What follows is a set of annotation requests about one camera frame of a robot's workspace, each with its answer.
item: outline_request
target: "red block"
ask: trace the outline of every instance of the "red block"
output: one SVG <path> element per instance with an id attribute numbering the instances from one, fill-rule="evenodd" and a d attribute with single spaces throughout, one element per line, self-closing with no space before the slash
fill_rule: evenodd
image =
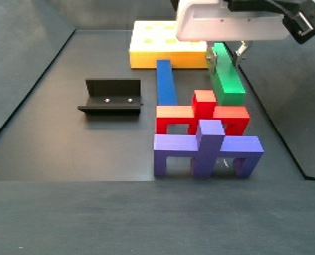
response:
<path id="1" fill-rule="evenodd" d="M 166 134 L 170 124 L 189 124 L 188 133 L 196 132 L 197 121 L 192 106 L 157 106 L 156 134 Z"/>
<path id="2" fill-rule="evenodd" d="M 213 118 L 227 125 L 227 135 L 244 135 L 251 120 L 247 107 L 217 106 Z"/>
<path id="3" fill-rule="evenodd" d="M 216 95 L 213 90 L 194 91 L 192 106 L 197 119 L 212 119 L 216 105 Z"/>
<path id="4" fill-rule="evenodd" d="M 244 135 L 251 115 L 244 106 L 219 106 L 213 90 L 196 90 L 192 106 L 157 106 L 156 134 L 168 134 L 168 125 L 189 124 L 196 135 L 198 120 L 221 120 L 227 135 Z"/>

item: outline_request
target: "toy block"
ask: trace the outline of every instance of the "toy block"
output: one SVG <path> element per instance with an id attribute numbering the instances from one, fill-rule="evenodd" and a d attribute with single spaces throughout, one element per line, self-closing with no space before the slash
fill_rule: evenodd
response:
<path id="1" fill-rule="evenodd" d="M 198 154 L 192 160 L 192 175 L 197 178 L 211 178 L 213 174 L 215 158 L 220 156 L 220 149 L 225 138 L 221 121 L 200 120 L 196 134 Z"/>
<path id="2" fill-rule="evenodd" d="M 213 113 L 213 119 L 221 120 L 227 125 L 227 135 L 244 135 L 251 115 L 247 107 L 217 106 Z"/>
<path id="3" fill-rule="evenodd" d="M 168 134 L 168 125 L 189 124 L 188 134 L 196 135 L 198 120 L 221 120 L 227 135 L 243 135 L 251 120 L 247 107 L 217 106 L 212 90 L 196 90 L 192 106 L 157 106 L 157 134 Z"/>
<path id="4" fill-rule="evenodd" d="M 248 178 L 264 154 L 256 136 L 228 136 L 224 140 L 220 156 L 236 158 L 233 167 L 236 176 Z"/>
<path id="5" fill-rule="evenodd" d="M 192 175 L 211 177 L 220 157 L 235 158 L 236 176 L 249 177 L 263 156 L 255 136 L 225 136 L 220 120 L 200 120 L 196 135 L 156 134 L 154 175 L 166 175 L 169 156 L 192 157 Z"/>
<path id="6" fill-rule="evenodd" d="M 188 132 L 196 132 L 192 106 L 157 106 L 156 134 L 166 134 L 170 124 L 189 124 Z"/>
<path id="7" fill-rule="evenodd" d="M 154 135 L 154 176 L 166 175 L 166 159 L 174 157 L 193 157 L 197 154 L 197 142 L 189 135 Z"/>
<path id="8" fill-rule="evenodd" d="M 219 104 L 223 106 L 241 106 L 245 100 L 245 88 L 232 64 L 232 60 L 223 43 L 216 43 L 213 51 L 217 53 L 216 72 L 211 73 L 213 88 Z"/>
<path id="9" fill-rule="evenodd" d="M 177 69 L 205 69 L 205 52 L 205 42 L 177 39 L 176 21 L 136 21 L 129 49 L 132 68 L 154 69 L 157 60 L 170 59 Z"/>
<path id="10" fill-rule="evenodd" d="M 212 119 L 216 108 L 216 95 L 213 90 L 194 90 L 192 106 L 198 119 Z"/>
<path id="11" fill-rule="evenodd" d="M 177 106 L 170 60 L 157 60 L 157 104 Z"/>

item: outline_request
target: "purple block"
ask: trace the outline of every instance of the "purple block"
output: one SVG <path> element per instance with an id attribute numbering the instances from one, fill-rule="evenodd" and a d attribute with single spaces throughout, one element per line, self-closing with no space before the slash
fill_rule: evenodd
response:
<path id="1" fill-rule="evenodd" d="M 209 178 L 220 157 L 236 158 L 236 175 L 249 177 L 264 150 L 255 136 L 225 136 L 219 120 L 200 120 L 196 135 L 156 134 L 154 176 L 166 175 L 169 156 L 192 157 L 192 174 Z"/>
<path id="2" fill-rule="evenodd" d="M 219 120 L 200 120 L 197 128 L 198 154 L 192 160 L 192 174 L 197 178 L 211 178 L 225 138 L 223 123 Z"/>
<path id="3" fill-rule="evenodd" d="M 236 158 L 233 167 L 236 176 L 248 178 L 264 154 L 256 136 L 228 136 L 221 147 L 220 157 Z"/>
<path id="4" fill-rule="evenodd" d="M 194 135 L 154 135 L 154 176 L 166 175 L 166 159 L 174 157 L 194 157 L 197 154 Z"/>

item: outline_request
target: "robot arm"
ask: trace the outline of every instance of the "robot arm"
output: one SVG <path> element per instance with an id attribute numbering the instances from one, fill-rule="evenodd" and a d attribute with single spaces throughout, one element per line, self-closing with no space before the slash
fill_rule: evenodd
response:
<path id="1" fill-rule="evenodd" d="M 170 1 L 182 41 L 280 40 L 291 33 L 303 44 L 315 36 L 312 0 Z"/>

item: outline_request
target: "dark gray surface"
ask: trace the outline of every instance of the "dark gray surface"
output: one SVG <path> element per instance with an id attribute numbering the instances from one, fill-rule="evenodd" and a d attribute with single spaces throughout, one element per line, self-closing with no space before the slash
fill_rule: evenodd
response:
<path id="1" fill-rule="evenodd" d="M 0 0 L 0 127 L 73 32 L 45 1 Z"/>
<path id="2" fill-rule="evenodd" d="M 157 105 L 154 70 L 132 70 L 130 31 L 78 31 L 0 134 L 0 180 L 153 180 Z M 86 78 L 140 78 L 142 111 L 134 117 L 89 117 L 77 106 L 89 97 Z M 194 89 L 211 88 L 208 70 L 174 71 L 178 102 L 190 104 Z M 252 122 L 265 149 L 253 180 L 301 179 L 283 142 L 247 87 Z M 170 161 L 170 176 L 190 178 L 189 160 Z M 217 165 L 216 178 L 233 169 Z"/>
<path id="3" fill-rule="evenodd" d="M 244 73 L 308 177 L 315 178 L 315 38 L 256 42 Z"/>
<path id="4" fill-rule="evenodd" d="M 130 30 L 136 20 L 174 20 L 169 0 L 46 0 L 78 29 Z"/>
<path id="5" fill-rule="evenodd" d="M 9 254 L 315 254 L 315 182 L 0 182 Z"/>

